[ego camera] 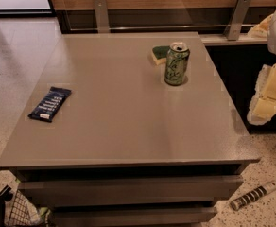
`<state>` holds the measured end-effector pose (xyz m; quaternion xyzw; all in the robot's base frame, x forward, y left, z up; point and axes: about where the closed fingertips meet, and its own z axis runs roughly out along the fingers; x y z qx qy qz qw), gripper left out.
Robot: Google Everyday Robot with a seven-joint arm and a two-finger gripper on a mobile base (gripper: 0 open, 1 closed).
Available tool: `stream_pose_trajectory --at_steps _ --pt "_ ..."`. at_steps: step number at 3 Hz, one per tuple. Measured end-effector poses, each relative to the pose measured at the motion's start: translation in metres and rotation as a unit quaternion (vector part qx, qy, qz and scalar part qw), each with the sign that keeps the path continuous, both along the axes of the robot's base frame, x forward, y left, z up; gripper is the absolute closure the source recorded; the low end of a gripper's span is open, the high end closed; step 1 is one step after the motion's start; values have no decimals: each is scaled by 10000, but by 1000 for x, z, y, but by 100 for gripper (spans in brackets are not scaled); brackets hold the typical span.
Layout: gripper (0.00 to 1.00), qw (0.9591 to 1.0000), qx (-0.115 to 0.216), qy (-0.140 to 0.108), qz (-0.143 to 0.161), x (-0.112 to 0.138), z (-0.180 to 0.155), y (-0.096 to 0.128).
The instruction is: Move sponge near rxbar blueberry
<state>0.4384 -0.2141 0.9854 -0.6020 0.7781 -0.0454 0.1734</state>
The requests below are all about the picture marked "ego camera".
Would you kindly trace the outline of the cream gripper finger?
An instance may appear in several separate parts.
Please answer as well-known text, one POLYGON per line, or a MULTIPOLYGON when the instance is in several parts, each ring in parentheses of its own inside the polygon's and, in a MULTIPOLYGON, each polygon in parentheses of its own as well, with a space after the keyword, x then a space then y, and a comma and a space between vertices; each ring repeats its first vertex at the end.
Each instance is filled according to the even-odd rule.
POLYGON ((276 63, 264 65, 258 74, 255 94, 251 98, 247 120, 250 124, 266 124, 276 114, 276 63))
POLYGON ((259 24, 253 26, 249 32, 248 36, 251 38, 266 38, 268 35, 269 25, 272 19, 272 14, 262 20, 259 24))

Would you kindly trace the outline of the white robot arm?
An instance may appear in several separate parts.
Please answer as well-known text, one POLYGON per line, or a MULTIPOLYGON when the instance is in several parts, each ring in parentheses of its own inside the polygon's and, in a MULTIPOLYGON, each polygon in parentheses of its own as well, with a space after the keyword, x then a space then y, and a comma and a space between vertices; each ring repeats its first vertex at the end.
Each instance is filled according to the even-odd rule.
MULTIPOLYGON (((267 29, 268 51, 276 55, 276 10, 252 30, 256 28, 260 29, 260 33, 264 33, 264 28, 267 29)), ((247 120, 252 125, 260 126, 276 114, 276 63, 272 66, 263 65, 254 89, 255 94, 250 101, 247 120)))

